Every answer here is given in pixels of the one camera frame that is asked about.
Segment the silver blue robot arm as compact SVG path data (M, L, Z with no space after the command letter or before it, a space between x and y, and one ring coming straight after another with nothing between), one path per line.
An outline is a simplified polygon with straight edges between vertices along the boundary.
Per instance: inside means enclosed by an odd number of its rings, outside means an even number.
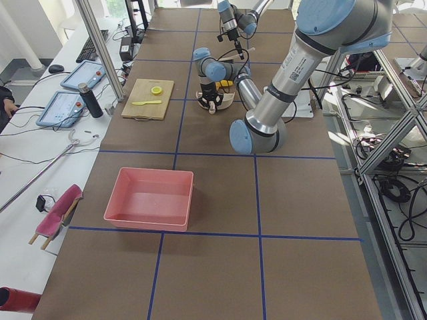
M229 41L234 43L238 57L243 60L244 52L239 40L240 32L242 31L246 35L246 39L250 39L256 32L260 17L272 3L273 1L268 0L258 1L249 13L243 13L229 1L219 1L217 6L220 15L218 41L222 42L223 37L227 37Z
M216 83L231 80L248 107L245 117L230 127L230 143L244 155L270 153L287 137L282 115L323 58L341 53L381 49L392 34L392 1L302 1L289 53L261 93L246 67L220 62L208 48L193 52L200 79L198 103L213 113L223 96Z

